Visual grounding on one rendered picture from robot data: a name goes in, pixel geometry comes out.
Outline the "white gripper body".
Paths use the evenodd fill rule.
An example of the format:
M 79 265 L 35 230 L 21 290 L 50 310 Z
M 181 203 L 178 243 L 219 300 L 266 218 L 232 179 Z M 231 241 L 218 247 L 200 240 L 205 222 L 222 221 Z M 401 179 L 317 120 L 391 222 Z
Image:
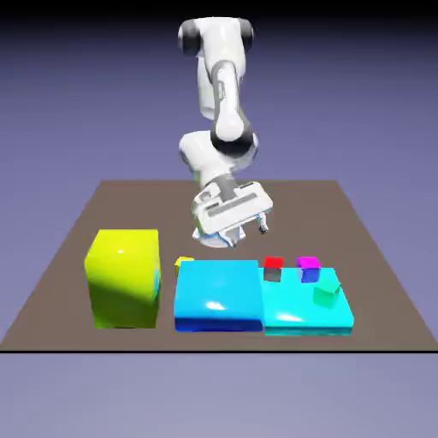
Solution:
M 273 201 L 259 182 L 250 181 L 231 190 L 233 197 L 223 200 L 220 187 L 212 182 L 192 201 L 192 215 L 196 228 L 195 240 L 222 240 L 221 231 L 239 231 L 240 240 L 246 235 L 243 225 L 256 221 L 257 215 L 266 215 L 273 208 Z

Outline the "small red cube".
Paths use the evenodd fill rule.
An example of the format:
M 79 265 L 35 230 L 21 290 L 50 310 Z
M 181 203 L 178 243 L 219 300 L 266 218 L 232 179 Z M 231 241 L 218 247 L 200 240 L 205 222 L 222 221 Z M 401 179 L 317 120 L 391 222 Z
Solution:
M 280 282 L 283 267 L 283 257 L 267 256 L 263 261 L 263 279 L 270 282 Z

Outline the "small yellow cube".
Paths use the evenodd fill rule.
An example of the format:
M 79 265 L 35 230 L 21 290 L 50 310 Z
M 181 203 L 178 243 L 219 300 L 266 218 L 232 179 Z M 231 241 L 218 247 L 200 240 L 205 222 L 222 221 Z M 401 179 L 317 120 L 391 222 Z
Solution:
M 175 267 L 175 277 L 178 277 L 180 268 L 181 268 L 181 264 L 185 261 L 193 261 L 194 258 L 193 257 L 185 257 L 185 256 L 180 256 L 176 259 L 174 267 Z

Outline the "small magenta cube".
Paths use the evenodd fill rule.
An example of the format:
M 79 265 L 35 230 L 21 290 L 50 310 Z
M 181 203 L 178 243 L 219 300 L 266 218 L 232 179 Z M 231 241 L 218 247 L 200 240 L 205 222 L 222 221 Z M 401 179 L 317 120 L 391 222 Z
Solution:
M 302 283 L 313 283 L 319 280 L 322 265 L 317 257 L 297 257 L 296 268 Z

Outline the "small green cube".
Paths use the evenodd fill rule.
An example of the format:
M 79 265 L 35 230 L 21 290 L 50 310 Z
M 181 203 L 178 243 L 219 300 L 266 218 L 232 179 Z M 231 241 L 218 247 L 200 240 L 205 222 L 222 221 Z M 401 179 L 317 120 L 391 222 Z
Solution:
M 323 308 L 332 308 L 340 294 L 341 283 L 339 280 L 321 277 L 313 287 L 313 304 Z

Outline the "large blue box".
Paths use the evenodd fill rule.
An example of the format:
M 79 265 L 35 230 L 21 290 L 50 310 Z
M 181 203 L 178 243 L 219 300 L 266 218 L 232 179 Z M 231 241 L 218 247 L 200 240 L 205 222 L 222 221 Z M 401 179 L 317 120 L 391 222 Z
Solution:
M 261 332 L 263 299 L 256 260 L 181 263 L 174 301 L 178 332 Z

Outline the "large cyan box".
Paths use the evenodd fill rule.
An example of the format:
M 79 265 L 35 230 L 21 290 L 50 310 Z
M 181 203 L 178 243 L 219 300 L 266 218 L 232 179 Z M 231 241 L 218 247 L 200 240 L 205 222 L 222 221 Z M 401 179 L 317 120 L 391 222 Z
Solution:
M 333 268 L 322 268 L 319 276 L 338 279 Z M 266 335 L 349 335 L 354 315 L 340 287 L 332 308 L 313 304 L 317 282 L 302 283 L 297 268 L 285 268 L 280 282 L 261 280 L 263 325 Z

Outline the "large yellow-green box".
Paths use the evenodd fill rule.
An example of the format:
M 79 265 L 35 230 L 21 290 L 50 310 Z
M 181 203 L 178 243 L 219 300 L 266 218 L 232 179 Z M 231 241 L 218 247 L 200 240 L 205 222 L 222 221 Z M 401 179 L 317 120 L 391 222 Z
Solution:
M 100 229 L 84 260 L 96 329 L 153 329 L 161 266 L 156 229 Z

